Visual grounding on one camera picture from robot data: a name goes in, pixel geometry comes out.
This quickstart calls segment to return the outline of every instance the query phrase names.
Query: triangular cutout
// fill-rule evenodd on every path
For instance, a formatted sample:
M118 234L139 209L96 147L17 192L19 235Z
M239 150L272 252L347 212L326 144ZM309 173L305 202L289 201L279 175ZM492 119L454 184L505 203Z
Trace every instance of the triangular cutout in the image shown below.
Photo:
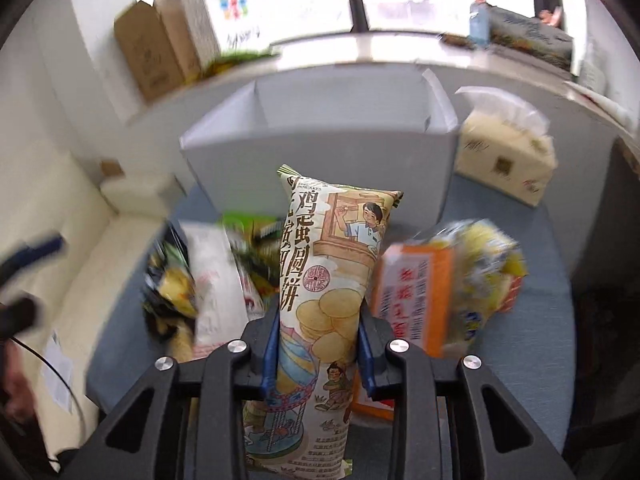
M529 431L513 415L495 390L485 386L482 388L482 398L489 415L491 433L494 436L495 449L498 453L508 453L530 446L532 438Z
M143 391L133 402L122 418L116 423L106 439L108 447L137 453L145 434L146 418L149 415L154 391L151 388Z

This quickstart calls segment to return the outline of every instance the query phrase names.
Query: windowsill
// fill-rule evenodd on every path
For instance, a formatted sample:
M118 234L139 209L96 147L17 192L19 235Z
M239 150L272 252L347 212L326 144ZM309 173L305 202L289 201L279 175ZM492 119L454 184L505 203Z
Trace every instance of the windowsill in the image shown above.
M140 110L127 124L135 123L153 108L188 97L192 92L249 82L257 77L300 68L356 63L412 63L449 66L500 75L542 88L579 104L591 114L629 133L593 102L564 84L566 78L544 69L509 59L487 50L467 50L441 44L438 38L410 32L336 34L322 38L291 41L274 47L280 55L238 66L219 76L181 88Z

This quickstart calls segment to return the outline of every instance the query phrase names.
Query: black cable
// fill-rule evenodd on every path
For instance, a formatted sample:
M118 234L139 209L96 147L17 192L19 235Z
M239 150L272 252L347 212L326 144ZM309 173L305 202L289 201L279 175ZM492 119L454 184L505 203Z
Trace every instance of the black cable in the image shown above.
M76 397L76 394L73 393L73 390L71 389L71 386L69 386L66 383L66 381L62 378L62 376L58 373L58 371L51 365L51 363L49 363L49 361L47 361L44 357L42 357L40 354L38 354L34 349L28 347L22 341L16 339L15 337L12 337L11 341L13 341L14 343L20 345L27 352L31 352L38 359L40 359L44 364L46 364L50 368L50 370L53 373L55 373L58 376L58 378L62 381L62 383L66 386L66 389L69 390L69 393L71 394L71 399L73 400L74 404L76 405L76 409L78 410L78 416L80 417L80 442L79 442L79 446L82 446L82 444L84 444L84 442L86 440L86 425L85 425L85 422L84 422L84 413L82 412L82 408L80 408L80 402L78 402L78 398Z

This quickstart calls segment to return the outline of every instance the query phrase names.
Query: tissue pack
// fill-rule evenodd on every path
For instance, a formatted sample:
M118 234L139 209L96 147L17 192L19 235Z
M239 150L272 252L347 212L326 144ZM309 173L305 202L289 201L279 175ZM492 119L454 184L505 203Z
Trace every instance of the tissue pack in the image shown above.
M497 88L462 87L473 110L460 128L456 173L537 206L558 166L548 119Z

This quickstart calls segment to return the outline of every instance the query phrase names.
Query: beige sofa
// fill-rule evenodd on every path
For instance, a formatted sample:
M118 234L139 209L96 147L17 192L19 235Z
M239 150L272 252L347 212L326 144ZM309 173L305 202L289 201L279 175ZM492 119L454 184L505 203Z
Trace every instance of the beige sofa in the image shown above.
M70 155L55 160L23 203L12 214L9 228L0 233L0 258L18 243L37 240L47 232L60 232L66 251L20 275L3 297L24 290L40 299L37 327L19 338L43 353L52 331L57 331L63 354L73 361L72 389L89 435L97 425L98 410L84 396L86 367L120 289L164 219L136 213L135 206L118 213ZM76 407L69 414L54 403L34 356L23 352L23 364L36 393L50 456L77 447L81 433Z

